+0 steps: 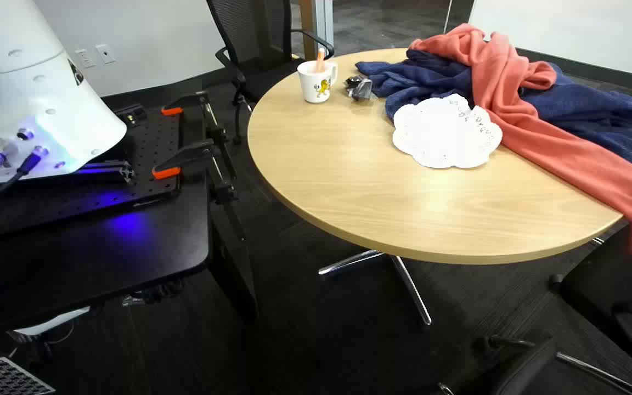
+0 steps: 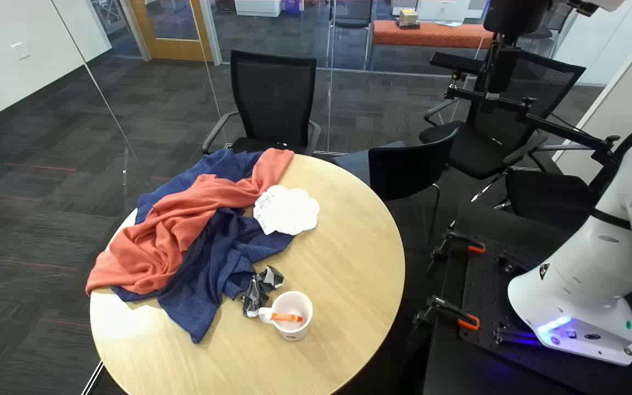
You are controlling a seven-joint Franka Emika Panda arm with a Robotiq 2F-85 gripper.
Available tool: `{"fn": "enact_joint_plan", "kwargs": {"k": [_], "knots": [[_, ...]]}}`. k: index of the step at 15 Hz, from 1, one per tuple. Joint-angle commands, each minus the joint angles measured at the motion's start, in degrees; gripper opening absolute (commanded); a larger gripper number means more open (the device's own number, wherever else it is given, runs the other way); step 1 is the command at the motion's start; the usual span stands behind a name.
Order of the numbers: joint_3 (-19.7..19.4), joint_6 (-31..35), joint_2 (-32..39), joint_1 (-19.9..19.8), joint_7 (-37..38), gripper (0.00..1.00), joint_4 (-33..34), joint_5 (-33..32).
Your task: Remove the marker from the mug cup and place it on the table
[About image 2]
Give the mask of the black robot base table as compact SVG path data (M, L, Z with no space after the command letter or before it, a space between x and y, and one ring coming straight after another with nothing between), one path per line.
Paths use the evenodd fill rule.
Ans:
M434 313L423 395L632 395L632 365L545 348L508 302L508 283L549 257L563 241L561 231L478 206L460 211L457 231L488 253L452 249L441 296L478 316L480 329Z

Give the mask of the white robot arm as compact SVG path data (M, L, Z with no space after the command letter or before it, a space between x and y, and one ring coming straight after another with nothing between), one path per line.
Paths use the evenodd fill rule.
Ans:
M632 365L632 135L606 164L607 184L584 223L542 264L508 283L515 316L546 348Z

